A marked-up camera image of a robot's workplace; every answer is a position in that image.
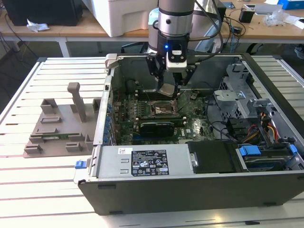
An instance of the white paper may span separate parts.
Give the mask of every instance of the white paper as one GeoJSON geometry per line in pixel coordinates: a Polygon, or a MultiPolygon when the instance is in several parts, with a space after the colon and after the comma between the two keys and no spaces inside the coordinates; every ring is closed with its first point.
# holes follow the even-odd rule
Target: white paper
{"type": "Polygon", "coordinates": [[[36,24],[36,23],[31,22],[29,20],[28,20],[27,27],[28,27],[29,30],[31,30],[33,32],[44,31],[44,30],[49,29],[47,24],[36,24]]]}
{"type": "Polygon", "coordinates": [[[266,0],[264,3],[270,4],[270,5],[277,5],[279,0],[266,0]]]}
{"type": "Polygon", "coordinates": [[[118,154],[131,154],[133,148],[118,148],[118,154]]]}
{"type": "Polygon", "coordinates": [[[299,20],[299,19],[301,19],[301,18],[289,15],[288,17],[284,18],[283,21],[285,23],[294,25],[297,22],[297,20],[299,20]]]}

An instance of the blue tab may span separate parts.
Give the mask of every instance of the blue tab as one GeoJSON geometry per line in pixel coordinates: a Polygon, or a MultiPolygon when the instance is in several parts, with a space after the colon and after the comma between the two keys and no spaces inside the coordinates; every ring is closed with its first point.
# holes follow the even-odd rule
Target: blue tab
{"type": "Polygon", "coordinates": [[[242,146],[239,151],[241,152],[242,156],[261,155],[261,151],[259,150],[258,146],[254,145],[242,146]]]}
{"type": "Polygon", "coordinates": [[[289,145],[289,149],[294,155],[298,152],[298,149],[293,144],[289,145]]]}
{"type": "Polygon", "coordinates": [[[79,160],[75,164],[75,169],[86,169],[86,161],[79,160]]]}

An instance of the sticker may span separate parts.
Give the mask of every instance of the sticker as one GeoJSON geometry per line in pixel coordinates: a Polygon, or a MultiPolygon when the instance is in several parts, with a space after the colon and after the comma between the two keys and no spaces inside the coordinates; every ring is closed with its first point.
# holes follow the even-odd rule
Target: sticker
{"type": "Polygon", "coordinates": [[[166,150],[132,151],[131,174],[135,177],[169,175],[169,166],[166,150]]]}
{"type": "Polygon", "coordinates": [[[118,148],[118,154],[131,154],[133,148],[118,148]]]}
{"type": "Polygon", "coordinates": [[[54,140],[54,139],[59,139],[59,137],[56,137],[56,136],[54,136],[54,137],[42,137],[44,140],[54,140]]]}

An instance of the computer case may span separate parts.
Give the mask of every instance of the computer case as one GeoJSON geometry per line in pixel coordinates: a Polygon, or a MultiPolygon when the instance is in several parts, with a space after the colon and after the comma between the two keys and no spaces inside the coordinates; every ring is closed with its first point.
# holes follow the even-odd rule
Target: computer case
{"type": "Polygon", "coordinates": [[[27,19],[48,25],[76,26],[82,16],[81,0],[3,0],[15,26],[24,26],[27,19]]]}

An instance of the warning label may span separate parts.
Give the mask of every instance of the warning label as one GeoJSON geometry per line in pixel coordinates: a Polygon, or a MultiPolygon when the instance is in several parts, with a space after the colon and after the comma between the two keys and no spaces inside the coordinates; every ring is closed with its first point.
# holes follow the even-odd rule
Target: warning label
{"type": "Polygon", "coordinates": [[[169,175],[166,150],[132,151],[132,172],[137,176],[169,175]]]}

